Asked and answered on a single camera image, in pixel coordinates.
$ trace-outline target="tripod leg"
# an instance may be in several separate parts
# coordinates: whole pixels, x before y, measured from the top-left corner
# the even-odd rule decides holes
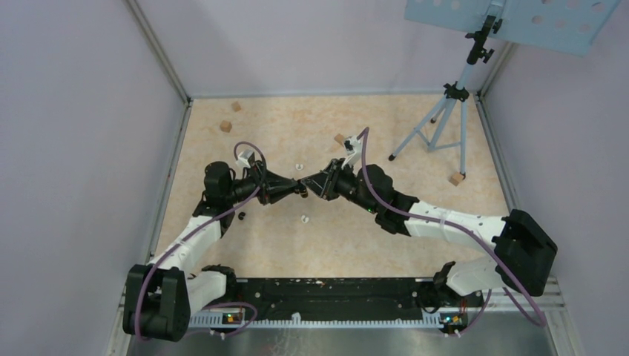
[[[437,112],[441,112],[444,109],[445,104],[446,104],[446,97],[444,96],[441,98],[441,100],[439,100],[437,105],[435,105],[435,107],[433,107],[432,110],[426,116],[424,116],[424,118],[419,122],[419,124],[415,126],[415,128],[413,128],[413,131],[410,133],[409,136],[406,137],[406,139],[404,139],[402,144],[398,148],[395,149],[395,151],[391,154],[391,156],[389,156],[389,161],[394,160],[398,156],[398,154],[400,154],[404,146],[409,144],[413,136],[416,135],[417,132],[419,132],[419,130],[421,130],[421,128],[428,122],[428,120],[434,117]]]
[[[467,102],[461,103],[461,174],[465,178],[465,143],[467,133]]]
[[[439,117],[439,115],[441,115],[441,113],[444,112],[445,109],[445,105],[443,107],[441,107],[441,110],[439,110],[439,112],[437,112],[436,115],[434,115],[431,119],[430,119],[430,123],[434,124],[435,122],[437,122],[437,118]]]
[[[435,131],[435,134],[432,135],[432,138],[430,139],[430,144],[428,145],[429,152],[435,150],[435,147],[437,146],[437,141],[439,140],[439,136],[441,136],[441,133],[444,131],[444,128],[448,123],[448,119],[450,118],[450,114],[452,113],[452,109],[454,109],[454,105],[456,104],[456,102],[457,100],[452,98],[446,101],[446,112],[444,113],[444,116],[441,117],[439,126],[437,126],[437,131]]]

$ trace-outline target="white connector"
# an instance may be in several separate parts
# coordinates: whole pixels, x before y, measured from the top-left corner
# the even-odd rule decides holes
[[[253,150],[244,150],[238,154],[238,159],[236,160],[236,165],[243,168],[251,168],[251,166],[255,162],[255,154]]]
[[[345,147],[347,158],[343,161],[341,169],[345,168],[346,165],[354,168],[354,165],[360,160],[360,155],[363,153],[363,143],[356,136],[351,136],[343,141],[343,146]]]

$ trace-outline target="tripod stand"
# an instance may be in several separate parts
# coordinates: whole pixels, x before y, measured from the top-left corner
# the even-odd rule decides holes
[[[498,32],[500,26],[502,24],[502,20],[495,20],[495,16],[488,16],[483,23],[483,28],[480,31],[476,31],[475,33],[468,33],[465,35],[467,39],[474,39],[474,46],[470,51],[470,54],[467,56],[467,64],[465,65],[465,69],[463,69],[463,73],[459,77],[458,81],[451,84],[445,84],[444,88],[446,88],[444,92],[444,96],[439,100],[437,105],[432,108],[432,110],[424,116],[424,118],[419,122],[419,125],[413,128],[410,135],[402,142],[402,144],[395,149],[395,151],[389,156],[389,161],[394,160],[398,154],[402,151],[402,149],[408,145],[410,140],[418,135],[425,143],[428,145],[428,151],[433,152],[436,150],[441,150],[443,148],[451,148],[459,146],[461,148],[461,169],[460,175],[461,179],[465,179],[465,136],[466,136],[466,125],[467,125],[467,98],[470,97],[470,92],[465,89],[465,84],[467,83],[470,74],[472,73],[473,66],[478,62],[479,59],[483,59],[483,63],[487,63],[493,55],[494,50],[485,50],[485,41],[487,40],[487,36],[490,31],[493,30],[494,33]],[[459,142],[450,143],[448,145],[437,146],[437,141],[441,136],[441,133],[444,131],[444,128],[452,114],[452,110],[457,101],[461,101],[461,139]],[[441,117],[441,121],[439,122],[439,126],[437,130],[432,135],[431,140],[428,140],[426,136],[421,132],[421,129],[425,126],[428,121],[431,123],[437,122],[438,117],[443,114]]]

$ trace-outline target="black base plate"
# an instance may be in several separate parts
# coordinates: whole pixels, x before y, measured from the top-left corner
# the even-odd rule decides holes
[[[430,278],[248,278],[231,284],[214,303],[245,301],[258,309],[258,319],[290,320],[421,320],[422,306],[459,306],[463,298],[438,297]],[[466,296],[478,307],[482,296]]]

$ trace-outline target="music stand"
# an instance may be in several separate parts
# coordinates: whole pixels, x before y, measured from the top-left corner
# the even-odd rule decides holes
[[[474,45],[458,81],[453,85],[444,85],[444,96],[389,156],[389,161],[394,160],[410,140],[418,135],[428,146],[429,152],[459,146],[459,176],[455,178],[455,174],[452,178],[459,182],[465,179],[466,100],[470,96],[465,84],[472,73],[473,65],[479,59],[487,63],[494,52],[484,48],[487,38],[583,56],[619,2],[620,0],[408,0],[405,19],[466,32],[466,38],[474,39]],[[439,136],[457,101],[461,102],[460,141],[437,146]],[[441,114],[443,116],[437,130],[428,140],[421,129],[428,121],[437,122]]]

